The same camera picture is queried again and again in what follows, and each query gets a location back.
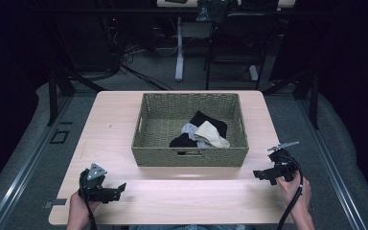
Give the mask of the black metal stand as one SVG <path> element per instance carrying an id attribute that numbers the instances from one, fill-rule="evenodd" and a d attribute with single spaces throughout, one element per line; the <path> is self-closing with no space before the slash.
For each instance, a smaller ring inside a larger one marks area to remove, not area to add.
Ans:
<path id="1" fill-rule="evenodd" d="M 314 70 L 303 70 L 302 72 L 281 80 L 274 86 L 263 91 L 265 96 L 271 95 L 291 83 L 297 83 L 292 95 L 296 100 L 303 100 L 310 93 L 309 119 L 315 129 L 318 129 L 317 111 L 319 99 L 319 77 Z"/>
<path id="2" fill-rule="evenodd" d="M 58 117 L 58 90 L 65 97 L 73 97 L 76 93 L 71 80 L 78 81 L 96 92 L 104 91 L 104 88 L 79 75 L 64 65 L 54 62 L 51 75 L 49 76 L 49 106 L 50 118 L 47 126 L 51 126 Z"/>

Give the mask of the person's right hand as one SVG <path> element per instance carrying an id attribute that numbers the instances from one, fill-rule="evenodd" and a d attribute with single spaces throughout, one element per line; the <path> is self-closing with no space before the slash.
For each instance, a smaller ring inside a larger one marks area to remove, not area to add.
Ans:
<path id="1" fill-rule="evenodd" d="M 291 215 L 294 219 L 307 217 L 310 214 L 311 201 L 311 184 L 309 181 L 303 178 L 303 185 L 300 185 L 299 176 L 296 176 L 289 182 L 280 177 L 277 179 L 277 183 L 286 204 L 290 204 L 296 195 L 297 189 L 302 188 L 300 196 L 291 209 Z"/>

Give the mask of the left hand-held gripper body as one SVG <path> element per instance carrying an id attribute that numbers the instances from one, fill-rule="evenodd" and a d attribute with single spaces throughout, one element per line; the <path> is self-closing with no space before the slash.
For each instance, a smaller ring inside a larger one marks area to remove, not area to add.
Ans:
<path id="1" fill-rule="evenodd" d="M 107 170 L 92 163 L 89 169 L 80 174 L 79 196 L 84 201 L 108 203 L 113 200 L 112 189 L 102 186 Z"/>

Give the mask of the large black cloth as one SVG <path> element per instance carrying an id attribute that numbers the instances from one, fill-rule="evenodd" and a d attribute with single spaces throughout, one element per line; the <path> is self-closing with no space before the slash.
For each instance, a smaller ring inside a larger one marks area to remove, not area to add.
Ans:
<path id="1" fill-rule="evenodd" d="M 190 120 L 190 123 L 195 125 L 196 127 L 200 127 L 205 121 L 208 121 L 212 124 L 217 130 L 221 137 L 225 138 L 227 134 L 227 124 L 223 121 L 214 119 L 198 111 L 195 116 Z"/>

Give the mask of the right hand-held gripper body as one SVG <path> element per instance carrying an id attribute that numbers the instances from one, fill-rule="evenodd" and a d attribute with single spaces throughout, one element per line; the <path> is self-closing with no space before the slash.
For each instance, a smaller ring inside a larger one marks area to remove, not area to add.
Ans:
<path id="1" fill-rule="evenodd" d="M 286 150 L 286 147 L 297 144 L 298 141 L 283 143 L 270 148 L 272 153 L 268 157 L 274 163 L 273 168 L 277 171 L 278 177 L 283 177 L 286 182 L 292 181 L 294 179 L 294 173 L 300 170 L 299 164 Z"/>

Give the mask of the white desk leg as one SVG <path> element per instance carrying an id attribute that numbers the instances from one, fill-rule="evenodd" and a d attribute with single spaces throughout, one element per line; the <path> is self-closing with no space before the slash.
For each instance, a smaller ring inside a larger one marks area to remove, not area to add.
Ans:
<path id="1" fill-rule="evenodd" d="M 183 55 L 183 38 L 182 38 L 182 22 L 181 18 L 177 18 L 177 58 L 175 66 L 176 81 L 183 81 L 184 55 Z"/>

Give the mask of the black chair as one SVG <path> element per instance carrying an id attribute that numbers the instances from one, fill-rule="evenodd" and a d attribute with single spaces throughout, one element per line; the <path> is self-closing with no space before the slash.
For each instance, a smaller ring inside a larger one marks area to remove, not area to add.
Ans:
<path id="1" fill-rule="evenodd" d="M 205 88 L 209 89 L 211 65 L 225 64 L 245 66 L 247 73 L 252 65 L 258 66 L 258 89 L 269 43 L 278 26 L 277 18 L 263 14 L 230 13 L 221 22 L 214 22 L 204 62 Z"/>

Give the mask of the cream sock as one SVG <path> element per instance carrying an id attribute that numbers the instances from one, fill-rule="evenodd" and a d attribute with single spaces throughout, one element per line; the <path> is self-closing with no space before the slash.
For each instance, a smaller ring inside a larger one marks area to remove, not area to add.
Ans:
<path id="1" fill-rule="evenodd" d="M 230 143 L 220 136 L 218 129 L 209 121 L 205 121 L 195 131 L 194 137 L 197 141 L 203 141 L 215 148 L 229 148 Z"/>

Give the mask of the grey sock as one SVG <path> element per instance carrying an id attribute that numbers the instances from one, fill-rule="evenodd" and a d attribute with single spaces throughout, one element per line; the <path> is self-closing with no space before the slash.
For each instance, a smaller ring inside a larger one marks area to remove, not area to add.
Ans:
<path id="1" fill-rule="evenodd" d="M 198 148 L 210 148 L 212 146 L 211 144 L 209 144 L 208 142 L 202 141 L 200 138 L 195 136 L 195 132 L 197 130 L 198 130 L 197 126 L 191 123 L 187 123 L 181 128 L 181 133 L 187 134 L 189 139 L 194 141 Z"/>

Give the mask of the black floor tape square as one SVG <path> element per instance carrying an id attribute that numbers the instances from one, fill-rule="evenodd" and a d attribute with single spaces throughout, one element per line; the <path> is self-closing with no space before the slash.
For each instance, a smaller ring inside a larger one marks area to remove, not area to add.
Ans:
<path id="1" fill-rule="evenodd" d="M 64 144 L 68 138 L 68 135 L 69 135 L 68 130 L 57 129 L 54 135 L 52 136 L 50 143 L 51 144 Z"/>

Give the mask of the dark hanging bag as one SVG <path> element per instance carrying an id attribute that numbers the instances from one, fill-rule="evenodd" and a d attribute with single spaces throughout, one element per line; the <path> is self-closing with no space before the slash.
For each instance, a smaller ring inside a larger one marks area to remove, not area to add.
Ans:
<path id="1" fill-rule="evenodd" d="M 198 22 L 221 23 L 226 15 L 230 0 L 197 0 Z"/>

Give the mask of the light desk top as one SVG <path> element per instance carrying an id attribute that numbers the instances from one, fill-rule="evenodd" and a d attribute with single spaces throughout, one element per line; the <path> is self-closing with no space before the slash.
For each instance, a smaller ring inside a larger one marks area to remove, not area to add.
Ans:
<path id="1" fill-rule="evenodd" d="M 293 8 L 296 0 L 279 0 L 278 8 Z M 186 3 L 174 3 L 167 0 L 156 0 L 156 6 L 161 8 L 196 8 L 197 0 L 187 0 Z"/>

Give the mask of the person's left hand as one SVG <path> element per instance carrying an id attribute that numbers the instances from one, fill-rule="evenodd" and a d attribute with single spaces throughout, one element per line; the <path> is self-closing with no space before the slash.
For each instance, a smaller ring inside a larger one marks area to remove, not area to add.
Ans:
<path id="1" fill-rule="evenodd" d="M 79 196 L 78 192 L 74 192 L 70 197 L 68 223 L 89 223 L 89 212 L 84 200 Z"/>

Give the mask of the green woven basket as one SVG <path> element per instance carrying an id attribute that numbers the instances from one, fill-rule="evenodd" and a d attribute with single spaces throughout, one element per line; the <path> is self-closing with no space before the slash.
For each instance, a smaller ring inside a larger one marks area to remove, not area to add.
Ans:
<path id="1" fill-rule="evenodd" d="M 171 148 L 181 128 L 201 111 L 227 124 L 229 148 Z M 239 167 L 249 151 L 236 93 L 146 93 L 131 146 L 140 167 Z"/>

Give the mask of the small black sock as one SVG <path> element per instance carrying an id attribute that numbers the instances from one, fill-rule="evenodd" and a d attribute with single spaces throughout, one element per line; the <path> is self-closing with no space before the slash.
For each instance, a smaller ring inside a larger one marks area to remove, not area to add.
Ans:
<path id="1" fill-rule="evenodd" d="M 182 133 L 170 142 L 171 148 L 196 148 L 196 141 L 189 138 L 188 133 Z"/>

